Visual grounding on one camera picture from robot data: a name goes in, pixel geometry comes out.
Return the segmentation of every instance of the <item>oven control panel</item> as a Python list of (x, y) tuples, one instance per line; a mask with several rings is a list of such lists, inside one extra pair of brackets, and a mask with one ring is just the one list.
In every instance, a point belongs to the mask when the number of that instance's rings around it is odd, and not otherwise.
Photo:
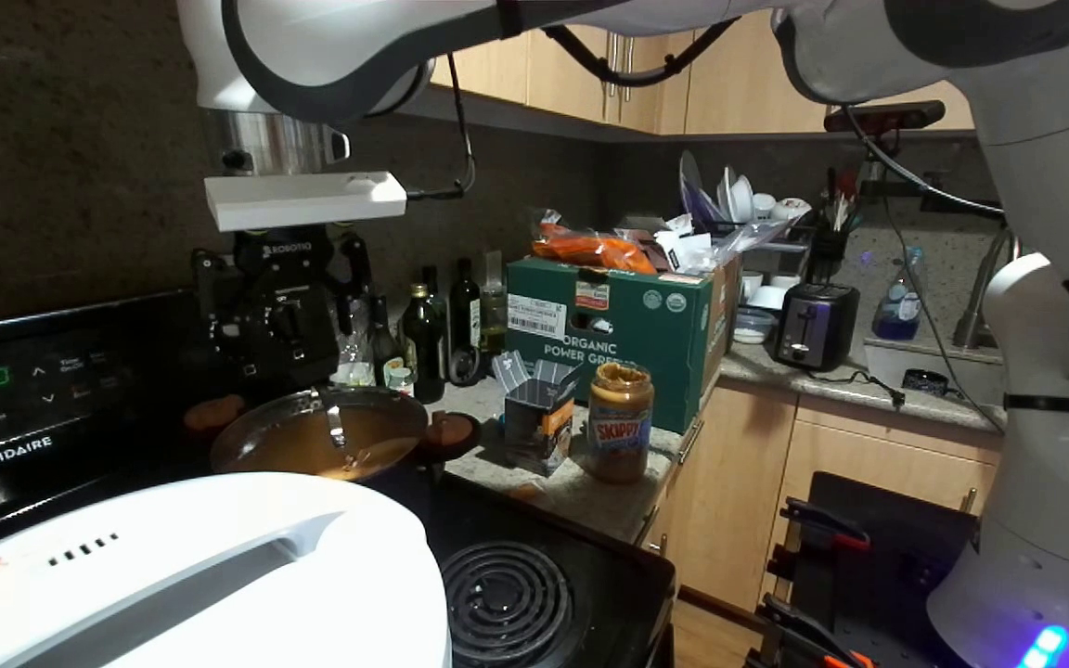
[(0, 468), (127, 429), (178, 392), (199, 318), (152, 298), (0, 324)]

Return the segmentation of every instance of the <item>blue light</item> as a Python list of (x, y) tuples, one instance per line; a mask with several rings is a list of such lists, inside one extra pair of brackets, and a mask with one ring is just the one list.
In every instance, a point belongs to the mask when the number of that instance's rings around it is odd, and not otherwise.
[(1015, 668), (1059, 668), (1061, 653), (1069, 646), (1069, 632), (1063, 629), (1044, 629), (1039, 637), (1033, 637), (1033, 646), (1025, 651)]

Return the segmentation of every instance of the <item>green box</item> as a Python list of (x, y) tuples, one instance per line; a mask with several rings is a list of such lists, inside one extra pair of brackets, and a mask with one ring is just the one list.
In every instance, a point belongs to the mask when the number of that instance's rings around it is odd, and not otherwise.
[(509, 349), (577, 368), (577, 402), (602, 360), (633, 360), (654, 374), (654, 426), (685, 429), (727, 340), (727, 282), (583, 271), (548, 260), (504, 266)]

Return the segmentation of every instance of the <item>upper cabinet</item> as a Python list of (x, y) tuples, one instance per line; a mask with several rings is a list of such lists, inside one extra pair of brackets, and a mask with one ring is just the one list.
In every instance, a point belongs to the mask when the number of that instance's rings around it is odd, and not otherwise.
[[(571, 29), (614, 71), (654, 71), (665, 55), (679, 55), (697, 39)], [(473, 97), (639, 134), (823, 134), (823, 103), (804, 100), (789, 86), (767, 13), (744, 14), (682, 73), (648, 91), (602, 86), (536, 29), (468, 47), (456, 55), (456, 66), (460, 86)], [(449, 86), (446, 62), (439, 62), (435, 86)], [(932, 129), (972, 129), (967, 103), (947, 82), (877, 103), (890, 100), (941, 100), (947, 119)]]

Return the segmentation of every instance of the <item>wall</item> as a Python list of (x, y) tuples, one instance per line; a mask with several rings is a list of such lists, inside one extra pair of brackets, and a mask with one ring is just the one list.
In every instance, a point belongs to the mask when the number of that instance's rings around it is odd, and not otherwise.
[[(367, 124), (357, 151), (424, 186), (460, 170), (446, 124)], [(471, 202), (363, 225), (393, 298), (416, 262), (514, 256), (531, 209), (592, 209), (588, 146), (473, 129), (473, 151)], [(174, 0), (0, 0), (0, 316), (180, 290), (189, 249), (225, 245), (199, 193), (215, 156)]]
[[(644, 140), (644, 146), (606, 146), (602, 147), (602, 217), (609, 222), (628, 211), (679, 217), (679, 151), (694, 151), (705, 186), (719, 180), (722, 167), (744, 173), (758, 193), (801, 197), (809, 206), (828, 206), (828, 167), (858, 162), (865, 151), (844, 136), (773, 136), (773, 140)], [(898, 160), (932, 181), (966, 193), (993, 197), (988, 162), (972, 136), (903, 136)], [(861, 290), (858, 347), (869, 340), (872, 308), (884, 287), (895, 280), (890, 260), (898, 260), (898, 237), (890, 219), (906, 232), (911, 245), (922, 249), (922, 301), (940, 318), (941, 338), (967, 306), (967, 290), (979, 256), (998, 232), (990, 219), (919, 211), (919, 197), (898, 193), (884, 209), (877, 197), (861, 202), (861, 225), (849, 234), (844, 260), (835, 282)], [(911, 349), (932, 349), (932, 332), (919, 327)]]

